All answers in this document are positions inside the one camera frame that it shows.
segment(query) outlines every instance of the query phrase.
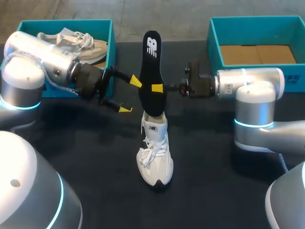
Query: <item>black insole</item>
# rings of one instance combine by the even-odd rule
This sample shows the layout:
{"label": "black insole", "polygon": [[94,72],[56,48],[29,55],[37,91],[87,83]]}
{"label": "black insole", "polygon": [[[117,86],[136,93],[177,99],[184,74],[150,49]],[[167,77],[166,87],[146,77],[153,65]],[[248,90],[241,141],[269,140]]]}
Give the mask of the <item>black insole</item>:
{"label": "black insole", "polygon": [[153,117],[160,116],[165,108],[166,93],[152,92],[152,84],[163,84],[160,73],[162,51],[161,36],[156,31],[148,31],[142,44],[142,67],[139,80],[142,87],[139,97],[144,111]]}

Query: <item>cardboard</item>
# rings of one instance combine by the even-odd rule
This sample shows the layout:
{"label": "cardboard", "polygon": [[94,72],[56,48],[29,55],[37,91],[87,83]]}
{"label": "cardboard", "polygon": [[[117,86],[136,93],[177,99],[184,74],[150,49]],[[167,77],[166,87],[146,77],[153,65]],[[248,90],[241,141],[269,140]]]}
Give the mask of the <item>cardboard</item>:
{"label": "cardboard", "polygon": [[262,64],[296,63],[288,45],[258,45],[256,48]]}
{"label": "cardboard", "polygon": [[97,62],[94,64],[95,67],[104,68],[106,66],[106,61]]}
{"label": "cardboard", "polygon": [[225,65],[296,64],[288,45],[222,45]]}
{"label": "cardboard", "polygon": [[262,64],[255,46],[224,45],[220,49],[226,65]]}

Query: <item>new balance logo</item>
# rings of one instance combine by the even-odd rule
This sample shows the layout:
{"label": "new balance logo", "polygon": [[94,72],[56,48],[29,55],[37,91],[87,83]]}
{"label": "new balance logo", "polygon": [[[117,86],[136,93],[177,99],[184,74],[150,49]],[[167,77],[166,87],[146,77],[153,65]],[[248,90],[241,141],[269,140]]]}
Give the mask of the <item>new balance logo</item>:
{"label": "new balance logo", "polygon": [[147,53],[157,58],[157,41],[155,39],[147,38]]}
{"label": "new balance logo", "polygon": [[158,132],[158,128],[157,127],[155,127],[155,126],[149,126],[149,128],[148,128],[149,130],[152,130],[152,131],[157,131]]}

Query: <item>beige sneaker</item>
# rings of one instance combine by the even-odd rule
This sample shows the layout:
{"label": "beige sneaker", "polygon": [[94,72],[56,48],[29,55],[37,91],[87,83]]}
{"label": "beige sneaker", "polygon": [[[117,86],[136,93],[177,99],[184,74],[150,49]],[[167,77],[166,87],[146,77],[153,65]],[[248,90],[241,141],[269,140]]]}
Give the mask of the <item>beige sneaker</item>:
{"label": "beige sneaker", "polygon": [[40,32],[37,37],[78,55],[80,63],[93,64],[107,55],[107,42],[95,40],[88,33],[46,35]]}

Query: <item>black table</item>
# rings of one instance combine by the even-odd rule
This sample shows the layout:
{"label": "black table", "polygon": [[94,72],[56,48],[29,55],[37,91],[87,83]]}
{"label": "black table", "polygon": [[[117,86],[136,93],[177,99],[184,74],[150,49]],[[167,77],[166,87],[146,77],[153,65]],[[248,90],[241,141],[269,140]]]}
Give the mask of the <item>black table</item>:
{"label": "black table", "polygon": [[[188,61],[209,73],[205,42],[164,42],[161,71],[179,82]],[[139,74],[142,44],[117,43],[117,67]],[[168,96],[173,181],[164,193],[145,185],[136,164],[143,110],[137,89],[117,81],[115,98],[133,105],[116,114],[95,102],[43,99],[41,118],[19,134],[54,166],[79,196],[85,229],[268,229],[264,198],[284,171],[275,154],[233,143],[234,102]],[[285,94],[276,121],[305,119],[305,94]],[[288,168],[304,158],[284,156]]]}

